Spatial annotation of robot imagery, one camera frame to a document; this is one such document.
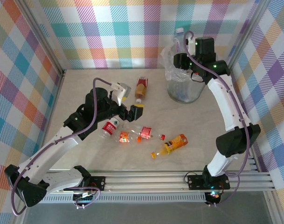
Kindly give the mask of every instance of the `orange bottle label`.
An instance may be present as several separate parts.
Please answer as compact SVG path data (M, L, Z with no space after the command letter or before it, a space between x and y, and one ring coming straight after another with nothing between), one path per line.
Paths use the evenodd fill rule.
M129 142L128 140L128 132L121 132L119 142Z
M176 138L174 138L171 141L165 142L166 149L168 153L170 154L172 151L176 150L177 148L180 148L182 146L185 146L188 143L187 138L184 134L178 135Z

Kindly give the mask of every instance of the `bottle cap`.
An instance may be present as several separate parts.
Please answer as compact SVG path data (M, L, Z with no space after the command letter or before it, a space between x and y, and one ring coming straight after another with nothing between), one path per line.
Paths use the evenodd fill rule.
M153 152L153 153L151 153L151 156L152 156L152 158L156 158L156 154L155 154L155 152Z
M184 32L184 29L183 29L183 27L180 27L180 28L177 28L176 29L176 33L178 34L178 33L183 33Z

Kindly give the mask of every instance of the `plaid wall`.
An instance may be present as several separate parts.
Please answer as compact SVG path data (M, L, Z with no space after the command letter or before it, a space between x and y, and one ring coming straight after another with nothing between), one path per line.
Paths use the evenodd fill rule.
M262 130L254 150L284 209L284 0L271 1L233 72L239 98Z
M0 1L0 224L12 216L4 169L38 150L58 81L14 0Z
M27 0L67 69L160 67L158 55L180 27L214 37L227 58L258 1Z

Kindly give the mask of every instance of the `purple cable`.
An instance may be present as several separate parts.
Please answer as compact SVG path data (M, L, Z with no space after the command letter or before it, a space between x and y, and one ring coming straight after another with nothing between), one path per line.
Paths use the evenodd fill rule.
M190 31L190 30L187 31L187 32L184 34L183 39L185 40L185 39L187 38L187 34L191 34L191 35L192 35L192 37L191 37L191 40L192 40L193 37L194 37L194 33L193 33L192 31ZM227 85L227 83L226 83L218 74L216 74L214 71L212 71L212 70L210 70L209 68L206 68L205 66L201 65L200 63L198 63L198 62L190 55L190 53L188 52L187 46L186 46L185 44L183 45L183 47L184 47L184 50L185 50L186 53L187 53L187 56L190 58L190 60L192 60L193 63L195 63L195 64L196 64L197 66L199 66L201 69L204 69L205 71L207 71L207 72L211 73L212 75L216 76L216 77L220 80L220 82L225 86L226 90L228 91L228 93L230 94L230 96L231 96L231 98L232 98L232 100L233 100L233 103L234 103L235 108L236 108L236 110L237 110L237 113L238 113L238 115L239 115L239 117L240 117L240 120L242 121L242 125L243 125L244 130L245 130L246 141L247 141L247 142L246 142L246 151L245 151L245 157L244 157L243 164L242 164L240 170L239 170L236 174L227 173L227 172L225 171L225 174L226 174L228 177L232 177L232 178L233 178L233 177L238 177L238 176L241 174L241 172L243 171L243 169L244 169L244 167L245 167L245 165L246 165L246 162L247 162L247 158L248 158L248 156L249 156L249 131L248 131L247 126L246 126L246 124L245 124L245 122L244 122L243 115L242 115L242 112L241 112L241 110L240 110L240 108L239 108L238 102L236 101L235 96L233 95L233 92L231 91L231 89L230 89L230 87Z
M99 196L100 196L100 189L99 189L99 188L95 188L95 187L71 187L70 189L94 189L94 190L97 190L97 191L98 191L97 197L96 197L93 201L91 201L91 202L89 202L88 204L84 205L82 208L88 207L89 205L91 205L92 203L94 203L94 202L99 198Z
M65 137L63 137L63 138L60 138L60 139L58 139L58 140L55 140L55 144L57 144L57 143L60 142L60 141L66 140L66 139L68 139L68 138L71 138L71 137L73 137L73 136L82 134L82 133L86 132L87 130L89 130L89 129L93 126L93 124L94 124L94 122L95 122L95 120L96 120L96 116L97 116L97 98L96 98L96 87L95 87L95 82L96 82L96 80L99 80L99 81L102 81L103 83L106 83L106 84L108 84L108 85L111 85L111 83L109 83L109 82L107 82L107 81L104 81L104 80L101 79L101 78L95 78L95 79L93 80L94 114L93 114L93 119L92 119L91 123L89 124L88 127L86 127L85 129L83 129L83 130L81 130L81 131L79 131L79 132L77 132L77 133L73 133L73 134L70 134L70 135L65 136ZM23 207L20 212L18 212L18 211L16 210L16 207L15 207L15 205L14 205L14 193L15 193L15 190L16 190L16 187L17 187L17 183L20 181L20 179L22 178L22 176L25 174L25 172L27 171L27 168L29 168L30 166L32 166L33 163L38 159L38 157L39 157L42 153L44 153L48 148L50 148L51 146L53 146L53 145L55 145L55 144L52 142L52 143L49 143L46 147L44 147L43 150L41 150L41 151L30 161L30 163L25 167L25 169L20 173L20 175L17 177L16 181L14 182L14 185L13 185L12 191L11 191L11 205L12 205L12 212L13 212L16 216L19 216L20 214L22 214L22 213L24 212L24 210L27 208L26 206Z

